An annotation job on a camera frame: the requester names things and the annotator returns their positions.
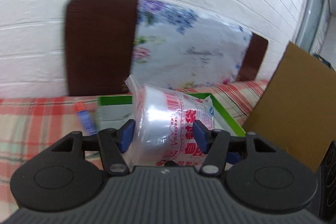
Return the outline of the plastic zip bag pack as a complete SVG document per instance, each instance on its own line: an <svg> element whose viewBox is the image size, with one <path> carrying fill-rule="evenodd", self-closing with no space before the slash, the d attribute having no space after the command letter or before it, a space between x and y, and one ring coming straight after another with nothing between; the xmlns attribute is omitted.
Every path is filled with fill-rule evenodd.
<svg viewBox="0 0 336 224"><path fill-rule="evenodd" d="M212 130L214 106L204 99L178 91L141 85L133 75L126 79L132 93L135 130L125 153L127 164L162 166L174 161L182 166L203 164L206 156L193 136L193 122Z"/></svg>

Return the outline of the dark brown headboard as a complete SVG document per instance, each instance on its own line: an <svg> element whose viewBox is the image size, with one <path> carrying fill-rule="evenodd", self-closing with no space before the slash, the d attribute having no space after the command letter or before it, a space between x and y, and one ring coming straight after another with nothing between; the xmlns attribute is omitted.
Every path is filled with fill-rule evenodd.
<svg viewBox="0 0 336 224"><path fill-rule="evenodd" d="M64 51L71 96L127 92L139 0L71 0L66 9ZM252 39L236 81L254 80L268 41Z"/></svg>

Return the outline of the brown cardboard sheet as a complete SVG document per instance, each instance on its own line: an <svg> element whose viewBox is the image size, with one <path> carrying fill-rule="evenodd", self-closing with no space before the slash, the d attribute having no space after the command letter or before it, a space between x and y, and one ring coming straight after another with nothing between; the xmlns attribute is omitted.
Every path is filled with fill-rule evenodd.
<svg viewBox="0 0 336 224"><path fill-rule="evenodd" d="M335 140L335 71L289 43L243 128L316 171Z"/></svg>

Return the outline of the red plaid bed sheet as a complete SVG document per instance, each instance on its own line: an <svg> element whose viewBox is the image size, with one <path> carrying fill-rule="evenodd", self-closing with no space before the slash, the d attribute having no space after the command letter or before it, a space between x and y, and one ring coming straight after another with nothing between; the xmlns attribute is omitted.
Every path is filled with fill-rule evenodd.
<svg viewBox="0 0 336 224"><path fill-rule="evenodd" d="M227 112L242 125L252 112L268 80L236 82L185 93L212 93ZM97 98L54 97L1 100L1 220L17 209L10 192L10 178L26 161L72 131L82 131L74 103L84 102L94 113Z"/></svg>

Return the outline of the green cardboard box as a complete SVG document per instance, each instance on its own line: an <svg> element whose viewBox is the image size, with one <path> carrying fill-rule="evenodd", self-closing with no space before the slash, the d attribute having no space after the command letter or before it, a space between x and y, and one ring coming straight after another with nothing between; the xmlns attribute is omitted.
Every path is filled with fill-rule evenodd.
<svg viewBox="0 0 336 224"><path fill-rule="evenodd" d="M232 136L243 137L244 129L229 114L222 103L211 93L192 93L193 97L211 97L214 106L215 127L228 131ZM97 100L96 125L98 130L120 128L133 115L133 98L130 94L119 96L100 96Z"/></svg>

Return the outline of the floral white pillow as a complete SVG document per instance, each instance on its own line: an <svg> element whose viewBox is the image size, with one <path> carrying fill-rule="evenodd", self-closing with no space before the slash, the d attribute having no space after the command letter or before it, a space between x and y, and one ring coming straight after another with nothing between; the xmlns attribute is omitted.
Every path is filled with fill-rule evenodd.
<svg viewBox="0 0 336 224"><path fill-rule="evenodd" d="M167 89L231 83L251 39L250 29L216 14L139 0L130 73Z"/></svg>

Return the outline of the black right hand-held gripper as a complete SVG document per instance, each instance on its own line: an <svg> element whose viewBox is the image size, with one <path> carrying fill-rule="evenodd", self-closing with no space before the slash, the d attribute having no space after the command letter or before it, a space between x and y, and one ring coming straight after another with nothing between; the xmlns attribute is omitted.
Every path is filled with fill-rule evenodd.
<svg viewBox="0 0 336 224"><path fill-rule="evenodd" d="M255 138L245 159L226 174L230 194L251 209L273 214L307 209L323 221L335 219L335 141L316 171L284 150Z"/></svg>

